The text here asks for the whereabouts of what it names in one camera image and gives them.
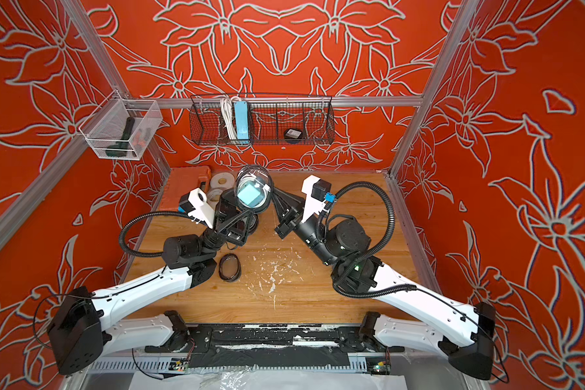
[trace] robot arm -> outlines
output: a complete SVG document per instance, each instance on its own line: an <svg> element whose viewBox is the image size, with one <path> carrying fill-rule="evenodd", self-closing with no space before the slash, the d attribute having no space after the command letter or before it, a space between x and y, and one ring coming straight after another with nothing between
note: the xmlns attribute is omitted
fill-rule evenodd
<svg viewBox="0 0 585 390"><path fill-rule="evenodd" d="M380 244L369 250L371 239L354 216L340 215L345 220L331 229L323 227L324 214L327 212L329 216L338 194L359 186L374 189L382 196L389 214L392 212L389 220L394 227L390 200L378 186L352 183L346 186L347 190L333 195L329 193L330 183L310 176L304 181L302 192L307 195L304 200L275 188L262 167L245 167L238 177L237 188L223 192L216 210L205 202L205 194L198 188L181 199L180 213L174 215L207 225L201 236L170 237L164 243L163 252L157 254L122 246L135 256L162 256L166 263L163 269L93 293L82 286L65 297L47 331L61 374L81 370L97 357L121 349L156 345L176 351L184 347L188 330L175 312L147 319L123 318L164 296L195 287L210 278L216 268L217 251L226 242L244 245L257 227L257 214L265 211L273 200L280 221L275 229L278 235L284 238L295 232L325 265L332 266L337 292L351 298L384 301L422 321L369 313L360 328L360 336L384 346L438 353L446 356L458 370L475 378L490 379L495 324L492 306L485 303L471 306L450 300L405 278L371 255L390 239L390 228ZM160 214L173 215L145 214L127 224L124 230L149 215ZM120 237L125 237L124 230Z"/></svg>
<svg viewBox="0 0 585 390"><path fill-rule="evenodd" d="M305 201L275 189L273 203L280 220L276 232L281 238L295 232L325 265L332 266L334 289L338 293L350 298L374 298L422 321L402 321L369 313L360 328L362 339L370 339L374 344L379 341L388 347L404 346L437 353L447 357L458 370L489 380L495 327L495 309L491 305L472 306L451 300L383 264L372 254L381 249L378 248L381 242L390 239L390 226L380 244L369 250L371 239L354 216L340 215L346 219L330 229L322 225L321 220L325 214L329 217L331 205L338 197L357 187L377 192L386 203L389 224L394 222L390 199L377 185L352 183L334 196L329 193L331 184L310 176L302 189Z"/></svg>

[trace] black tape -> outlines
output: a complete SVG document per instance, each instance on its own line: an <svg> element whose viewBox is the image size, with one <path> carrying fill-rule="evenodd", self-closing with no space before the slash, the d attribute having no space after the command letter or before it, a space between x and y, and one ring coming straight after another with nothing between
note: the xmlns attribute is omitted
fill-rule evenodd
<svg viewBox="0 0 585 390"><path fill-rule="evenodd" d="M236 264L238 265L238 269L236 270L236 273L234 275L232 275L231 277L226 277L223 275L223 263L225 263L228 260L236 260ZM233 253L223 255L223 257L219 260L219 277L222 280L228 281L230 283L238 280L238 278L241 277L241 261L238 260L238 256L236 256Z"/></svg>

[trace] red wall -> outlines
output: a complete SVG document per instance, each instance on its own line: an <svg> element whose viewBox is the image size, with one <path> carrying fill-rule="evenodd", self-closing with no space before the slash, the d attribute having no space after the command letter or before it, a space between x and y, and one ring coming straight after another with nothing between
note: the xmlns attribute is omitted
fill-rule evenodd
<svg viewBox="0 0 585 390"><path fill-rule="evenodd" d="M189 98L237 91L420 94L459 2L83 4L133 96ZM172 167L261 163L271 169L383 169L390 166L413 108L335 114L337 135L329 147L197 146L189 141L188 114L180 109L165 110L169 127L158 131L156 141Z"/></svg>
<svg viewBox="0 0 585 390"><path fill-rule="evenodd" d="M58 0L0 1L0 215L109 92ZM35 308L50 293L116 284L119 230L161 185L147 153L124 163L87 150L0 252L0 389L59 386L52 352L32 336ZM39 333L61 301L41 306Z"/></svg>
<svg viewBox="0 0 585 390"><path fill-rule="evenodd" d="M511 387L585 389L585 1L483 1L398 181Z"/></svg>

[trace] white tape roll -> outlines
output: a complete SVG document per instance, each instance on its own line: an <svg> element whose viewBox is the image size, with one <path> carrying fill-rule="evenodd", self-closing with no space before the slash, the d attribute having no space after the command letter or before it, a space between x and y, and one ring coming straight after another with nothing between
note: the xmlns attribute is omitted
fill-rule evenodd
<svg viewBox="0 0 585 390"><path fill-rule="evenodd" d="M210 188L212 189L221 189L227 190L234 187L234 175L223 172L221 174L216 174L210 180Z"/></svg>
<svg viewBox="0 0 585 390"><path fill-rule="evenodd" d="M206 194L206 202L210 205L210 207L214 208L217 203L219 203L219 198L221 197L221 194L223 193L223 190L220 188L213 188L210 191L208 191L208 193Z"/></svg>

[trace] black wire basket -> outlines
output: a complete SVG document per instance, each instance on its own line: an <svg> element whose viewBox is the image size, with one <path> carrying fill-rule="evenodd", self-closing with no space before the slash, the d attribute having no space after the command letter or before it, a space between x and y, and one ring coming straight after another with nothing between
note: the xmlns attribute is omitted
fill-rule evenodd
<svg viewBox="0 0 585 390"><path fill-rule="evenodd" d="M227 135L220 100L232 96L248 103L249 139L231 140ZM335 136L331 99L292 94L191 96L191 140L198 145L329 145Z"/></svg>

